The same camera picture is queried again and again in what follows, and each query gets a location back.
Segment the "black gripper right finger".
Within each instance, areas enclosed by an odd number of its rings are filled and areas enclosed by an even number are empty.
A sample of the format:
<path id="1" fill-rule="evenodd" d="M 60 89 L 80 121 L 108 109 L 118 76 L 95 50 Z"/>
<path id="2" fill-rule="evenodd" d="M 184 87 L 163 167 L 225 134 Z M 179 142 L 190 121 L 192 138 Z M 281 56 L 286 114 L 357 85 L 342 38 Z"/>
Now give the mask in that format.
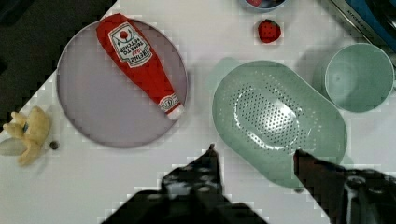
<path id="1" fill-rule="evenodd" d="M 396 185 L 374 169 L 347 169 L 298 149 L 294 173 L 331 224 L 396 224 Z"/>

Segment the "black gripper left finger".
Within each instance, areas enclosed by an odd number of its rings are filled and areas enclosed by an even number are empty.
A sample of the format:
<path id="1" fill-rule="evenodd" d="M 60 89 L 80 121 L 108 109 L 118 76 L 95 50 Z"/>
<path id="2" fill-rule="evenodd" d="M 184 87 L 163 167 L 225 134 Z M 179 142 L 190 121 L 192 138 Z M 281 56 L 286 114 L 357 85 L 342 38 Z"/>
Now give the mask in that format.
<path id="1" fill-rule="evenodd" d="M 268 223 L 223 195 L 219 154 L 211 144 L 202 156 L 164 176 L 160 189 L 137 192 L 101 224 Z"/>

